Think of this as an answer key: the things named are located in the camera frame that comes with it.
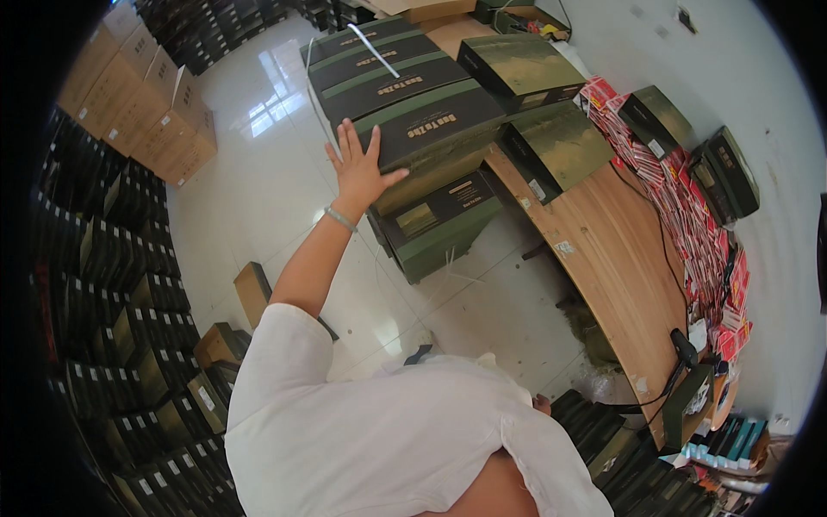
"white tile floor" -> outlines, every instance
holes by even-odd
[[[271,284],[337,194],[323,126],[305,89],[299,47],[318,32],[295,14],[234,50],[198,78],[215,112],[218,155],[170,189],[171,229],[198,329],[226,321],[250,331],[232,281],[248,261]],[[445,352],[497,363],[533,393],[565,391],[582,346],[554,304],[564,296],[547,257],[520,255],[540,237],[506,207],[467,256],[408,285],[366,220],[345,252],[322,311],[341,336],[331,380],[365,378],[415,350],[430,328]]]

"dark green box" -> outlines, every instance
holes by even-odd
[[[379,220],[405,279],[413,284],[463,256],[500,211],[480,171],[447,184]]]
[[[683,114],[654,85],[629,95],[618,114],[659,160],[686,143],[692,132]]]
[[[463,40],[457,62],[509,114],[572,99],[586,83],[580,72],[537,34]]]
[[[379,167],[382,174],[406,168],[410,175],[387,189],[374,204],[380,215],[474,170],[504,120],[494,99],[466,79],[408,98],[354,124],[364,148],[373,126],[382,127]],[[469,155],[476,163],[470,163]]]
[[[408,31],[373,42],[376,51],[389,65],[423,54],[437,52],[439,47],[421,31]],[[310,84],[318,97],[324,90],[385,66],[364,45],[340,52],[310,65]]]
[[[370,43],[375,43],[388,36],[414,30],[414,26],[405,21],[401,16],[382,18],[372,22],[363,23],[358,26],[359,30]],[[314,65],[334,55],[341,54],[346,50],[354,48],[365,48],[365,44],[359,39],[354,31],[347,29],[324,38],[313,41],[313,48],[310,51],[310,64]],[[301,48],[302,61],[308,62],[308,46]]]
[[[512,120],[500,140],[542,204],[550,203],[614,156],[589,118],[568,101]]]
[[[319,102],[334,133],[345,117],[356,121],[418,93],[468,79],[465,70],[441,50],[400,61],[394,69],[398,78],[383,66],[322,92]]]

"white wall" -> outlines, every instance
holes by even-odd
[[[794,433],[827,343],[815,269],[825,141],[795,66],[748,0],[683,0],[696,36],[672,19],[674,0],[563,2],[571,43],[593,74],[619,93],[656,84],[698,141],[725,124],[745,154],[761,208],[735,228],[752,272],[747,307],[755,323],[740,356],[736,406],[756,415],[783,413]],[[564,20],[557,0],[537,5]],[[630,12],[633,5],[642,16]],[[668,31],[665,38],[658,26]]]

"white label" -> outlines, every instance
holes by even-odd
[[[152,489],[150,488],[150,484],[146,482],[146,479],[142,479],[138,481],[141,484],[141,488],[144,489],[144,493],[147,495],[152,495]]]
[[[531,191],[534,192],[534,195],[537,196],[537,199],[543,201],[546,198],[546,193],[543,191],[543,187],[540,186],[537,180],[529,181],[528,186],[531,187]]]
[[[655,153],[655,157],[659,160],[661,159],[661,157],[663,157],[663,155],[666,154],[666,152],[663,150],[663,147],[661,147],[661,145],[657,143],[657,140],[655,140],[654,138],[652,139],[652,141],[646,144],[646,147],[648,147],[653,153]]]

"sticker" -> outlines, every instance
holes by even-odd
[[[646,144],[646,147],[652,150],[652,152],[655,153],[655,157],[659,160],[663,157],[663,155],[666,154],[666,152],[663,150],[663,147],[661,147],[661,145],[657,143],[657,140],[655,140],[654,138],[652,139],[652,141]]]
[[[152,489],[150,488],[150,484],[146,482],[146,479],[141,479],[138,483],[141,484],[141,488],[144,489],[145,494],[152,495]]]
[[[537,196],[537,199],[543,201],[546,198],[546,193],[543,191],[543,187],[537,182],[537,179],[531,180],[528,182],[528,186],[531,187],[531,191],[534,192],[534,195]]]
[[[198,394],[201,395],[201,400],[203,400],[204,405],[207,406],[207,411],[212,411],[213,409],[215,409],[215,402],[213,402],[213,399],[209,397],[206,388],[204,388],[203,386],[198,388]]]

